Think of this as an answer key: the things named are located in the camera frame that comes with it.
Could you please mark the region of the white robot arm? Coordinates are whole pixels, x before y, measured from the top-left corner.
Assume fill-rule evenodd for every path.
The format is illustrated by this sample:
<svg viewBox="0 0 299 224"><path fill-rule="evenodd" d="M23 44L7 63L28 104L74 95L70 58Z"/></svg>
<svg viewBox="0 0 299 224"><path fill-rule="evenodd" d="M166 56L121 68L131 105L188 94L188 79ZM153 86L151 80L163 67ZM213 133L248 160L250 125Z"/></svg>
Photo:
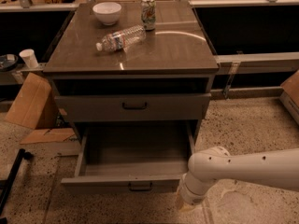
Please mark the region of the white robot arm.
<svg viewBox="0 0 299 224"><path fill-rule="evenodd" d="M234 156L224 147L196 152L190 156L188 171L179 180L176 208L193 210L222 179L298 191L299 149Z"/></svg>

